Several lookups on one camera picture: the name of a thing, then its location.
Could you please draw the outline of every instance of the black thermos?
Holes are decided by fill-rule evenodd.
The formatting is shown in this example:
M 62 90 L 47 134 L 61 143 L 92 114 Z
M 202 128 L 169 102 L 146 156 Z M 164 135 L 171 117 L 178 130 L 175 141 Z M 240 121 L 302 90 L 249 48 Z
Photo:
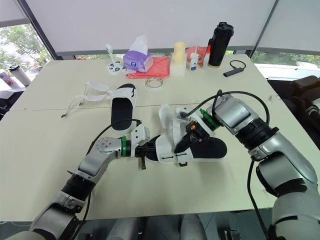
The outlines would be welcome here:
M 208 45 L 211 45 L 211 52 L 208 65 L 211 68 L 218 68 L 226 53 L 230 38 L 234 35 L 234 27 L 225 21 L 219 22 L 216 26 L 212 38 L 209 39 Z

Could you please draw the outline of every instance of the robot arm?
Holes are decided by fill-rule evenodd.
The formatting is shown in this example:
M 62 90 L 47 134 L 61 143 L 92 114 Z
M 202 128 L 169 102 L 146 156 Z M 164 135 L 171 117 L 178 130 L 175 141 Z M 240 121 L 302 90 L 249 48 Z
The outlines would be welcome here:
M 317 175 L 308 160 L 278 131 L 271 129 L 244 102 L 231 95 L 221 96 L 207 111 L 201 110 L 203 122 L 214 131 L 219 126 L 229 132 L 248 149 L 251 158 L 259 162 L 257 176 L 266 191 L 277 197 L 272 210 L 274 239 L 320 239 L 320 196 Z M 183 152 L 208 133 L 196 121 L 186 126 L 187 134 L 176 146 Z M 75 216 L 106 171 L 109 163 L 123 157 L 137 155 L 136 147 L 149 139 L 147 128 L 139 125 L 131 140 L 100 138 L 80 163 L 64 188 L 34 220 L 29 232 L 12 236 L 15 239 L 69 239 L 78 225 Z
M 287 240 L 319 239 L 320 196 L 317 175 L 310 162 L 243 101 L 227 94 L 218 98 L 214 111 L 212 108 L 201 111 L 203 119 L 211 117 L 205 121 L 208 127 L 216 129 L 222 125 L 235 135 L 251 158 L 259 162 L 256 173 L 266 191 L 277 197 L 272 210 L 276 235 Z M 177 153 L 192 144 L 189 139 L 195 135 L 191 134 L 194 130 L 186 131 L 188 134 L 176 146 Z
M 122 156 L 122 150 L 121 139 L 100 138 L 62 190 L 56 193 L 53 200 L 32 222 L 30 231 L 47 240 L 70 239 L 79 223 L 75 214 L 83 209 L 87 197 L 109 163 Z

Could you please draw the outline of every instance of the white sandal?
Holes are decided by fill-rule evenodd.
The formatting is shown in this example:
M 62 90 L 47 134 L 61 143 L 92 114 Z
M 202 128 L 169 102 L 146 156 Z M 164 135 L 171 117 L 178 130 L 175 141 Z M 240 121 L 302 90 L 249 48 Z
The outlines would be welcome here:
M 105 94 L 88 95 L 90 89 L 105 92 Z M 112 126 L 113 131 L 117 134 L 126 134 L 130 132 L 132 125 L 131 119 L 133 118 L 133 108 L 136 106 L 137 101 L 137 90 L 133 84 L 127 83 L 120 86 L 116 90 L 111 90 L 107 85 L 89 81 L 84 86 L 84 94 L 75 96 L 73 98 L 65 113 L 61 116 L 62 118 L 71 111 L 73 102 L 76 99 L 81 99 L 81 102 L 79 103 L 80 106 L 85 103 L 85 100 L 90 102 L 98 102 L 104 99 L 111 100 L 111 124 L 114 124 Z

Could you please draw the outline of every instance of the tissue box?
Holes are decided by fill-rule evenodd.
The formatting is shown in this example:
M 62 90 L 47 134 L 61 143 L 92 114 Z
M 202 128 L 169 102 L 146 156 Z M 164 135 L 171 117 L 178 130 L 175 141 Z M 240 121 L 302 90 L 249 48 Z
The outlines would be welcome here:
M 146 73 L 154 64 L 151 53 L 147 55 L 139 52 L 130 50 L 123 56 L 123 63 L 126 69 Z

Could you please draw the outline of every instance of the tape roll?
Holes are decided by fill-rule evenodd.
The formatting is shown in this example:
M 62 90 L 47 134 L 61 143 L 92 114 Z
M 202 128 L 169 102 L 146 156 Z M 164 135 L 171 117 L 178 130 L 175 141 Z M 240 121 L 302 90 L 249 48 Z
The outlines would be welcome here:
M 163 86 L 164 81 L 159 77 L 150 77 L 145 81 L 145 87 L 151 91 L 159 91 Z

